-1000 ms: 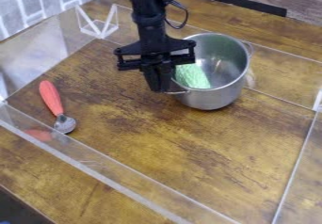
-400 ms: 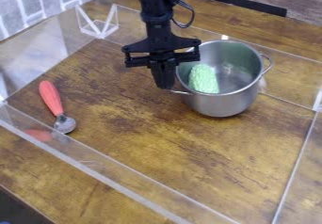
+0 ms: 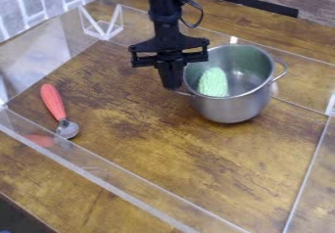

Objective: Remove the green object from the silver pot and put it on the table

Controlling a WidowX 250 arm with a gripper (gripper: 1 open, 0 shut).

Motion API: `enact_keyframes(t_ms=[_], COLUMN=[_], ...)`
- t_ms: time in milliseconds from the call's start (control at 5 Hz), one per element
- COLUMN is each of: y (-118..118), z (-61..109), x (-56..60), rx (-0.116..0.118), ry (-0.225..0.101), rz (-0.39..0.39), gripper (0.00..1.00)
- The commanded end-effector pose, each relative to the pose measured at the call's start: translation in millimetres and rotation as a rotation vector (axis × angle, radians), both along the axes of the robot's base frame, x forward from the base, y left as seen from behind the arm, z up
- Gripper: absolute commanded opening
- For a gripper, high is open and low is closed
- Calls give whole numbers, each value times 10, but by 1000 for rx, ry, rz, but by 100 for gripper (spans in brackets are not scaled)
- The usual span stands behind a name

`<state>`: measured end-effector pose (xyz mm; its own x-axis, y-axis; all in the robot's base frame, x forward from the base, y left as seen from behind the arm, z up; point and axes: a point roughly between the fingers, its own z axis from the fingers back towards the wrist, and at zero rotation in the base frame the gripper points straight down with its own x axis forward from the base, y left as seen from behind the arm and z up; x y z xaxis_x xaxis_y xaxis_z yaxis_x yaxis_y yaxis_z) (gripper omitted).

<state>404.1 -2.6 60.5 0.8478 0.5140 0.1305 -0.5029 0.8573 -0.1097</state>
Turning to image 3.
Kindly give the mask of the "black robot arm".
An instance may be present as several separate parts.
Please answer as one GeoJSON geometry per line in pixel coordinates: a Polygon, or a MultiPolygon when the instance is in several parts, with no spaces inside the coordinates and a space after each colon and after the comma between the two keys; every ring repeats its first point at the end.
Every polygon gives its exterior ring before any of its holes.
{"type": "Polygon", "coordinates": [[[188,24],[181,18],[181,6],[201,7],[192,0],[148,0],[148,16],[154,27],[154,36],[128,47],[132,67],[153,66],[158,70],[162,86],[176,90],[182,82],[182,68],[188,63],[206,62],[209,40],[185,36],[178,31],[178,22],[194,28],[202,21],[188,24]]]}

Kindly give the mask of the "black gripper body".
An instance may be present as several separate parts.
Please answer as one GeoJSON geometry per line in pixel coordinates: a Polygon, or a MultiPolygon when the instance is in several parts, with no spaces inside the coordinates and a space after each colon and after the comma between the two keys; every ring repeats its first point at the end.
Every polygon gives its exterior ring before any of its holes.
{"type": "Polygon", "coordinates": [[[190,37],[178,30],[178,15],[160,16],[149,14],[154,36],[128,47],[132,67],[181,69],[188,63],[208,61],[206,38],[190,37]]]}

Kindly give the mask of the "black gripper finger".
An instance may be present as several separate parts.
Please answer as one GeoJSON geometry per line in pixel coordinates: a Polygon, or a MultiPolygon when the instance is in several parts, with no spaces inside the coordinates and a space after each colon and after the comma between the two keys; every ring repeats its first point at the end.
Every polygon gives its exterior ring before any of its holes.
{"type": "Polygon", "coordinates": [[[182,83],[182,71],[186,63],[182,60],[172,62],[172,78],[173,84],[172,89],[177,89],[182,83]]]}
{"type": "Polygon", "coordinates": [[[168,62],[158,61],[157,62],[157,70],[161,78],[162,86],[165,89],[173,89],[173,71],[172,66],[168,62]]]}

